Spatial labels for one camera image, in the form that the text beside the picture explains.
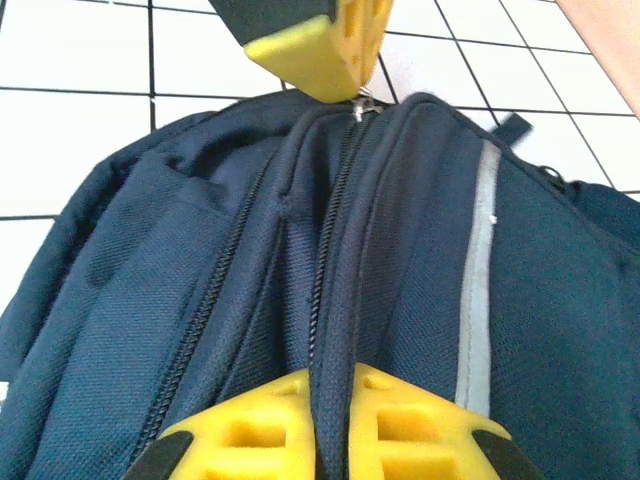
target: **metal zipper slider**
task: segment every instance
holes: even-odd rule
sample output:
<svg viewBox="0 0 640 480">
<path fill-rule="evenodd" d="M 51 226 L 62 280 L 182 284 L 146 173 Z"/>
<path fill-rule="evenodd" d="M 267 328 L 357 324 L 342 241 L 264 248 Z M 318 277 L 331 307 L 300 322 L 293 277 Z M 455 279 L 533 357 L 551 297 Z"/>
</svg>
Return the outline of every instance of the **metal zipper slider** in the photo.
<svg viewBox="0 0 640 480">
<path fill-rule="evenodd" d="M 366 87 L 360 87 L 358 97 L 351 100 L 353 102 L 353 115 L 356 117 L 356 122 L 362 122 L 362 117 L 365 113 L 382 112 L 382 107 L 375 104 L 371 90 Z"/>
</svg>

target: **reflective strip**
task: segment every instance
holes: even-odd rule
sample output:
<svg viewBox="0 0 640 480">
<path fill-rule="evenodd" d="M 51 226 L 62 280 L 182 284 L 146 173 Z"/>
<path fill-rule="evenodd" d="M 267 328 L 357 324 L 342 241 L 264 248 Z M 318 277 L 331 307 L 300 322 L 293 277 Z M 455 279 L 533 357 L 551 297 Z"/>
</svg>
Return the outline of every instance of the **reflective strip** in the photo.
<svg viewBox="0 0 640 480">
<path fill-rule="evenodd" d="M 464 265 L 460 300 L 460 347 L 456 404 L 489 416 L 491 345 L 489 338 L 489 259 L 493 225 L 498 165 L 502 152 L 491 142 L 484 142 L 473 225 Z"/>
</svg>

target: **backpack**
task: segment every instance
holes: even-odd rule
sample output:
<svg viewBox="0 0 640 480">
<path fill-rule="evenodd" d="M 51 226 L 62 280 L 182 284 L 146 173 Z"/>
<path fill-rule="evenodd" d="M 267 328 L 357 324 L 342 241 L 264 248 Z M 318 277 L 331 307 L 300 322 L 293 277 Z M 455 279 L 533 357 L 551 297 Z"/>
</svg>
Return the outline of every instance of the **backpack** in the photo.
<svg viewBox="0 0 640 480">
<path fill-rule="evenodd" d="M 347 478 L 357 362 L 489 416 L 546 478 L 640 478 L 640 204 L 517 136 L 422 93 L 287 91 L 114 153 L 0 319 L 0 478 L 120 478 L 307 367 L 316 478 Z"/>
</svg>

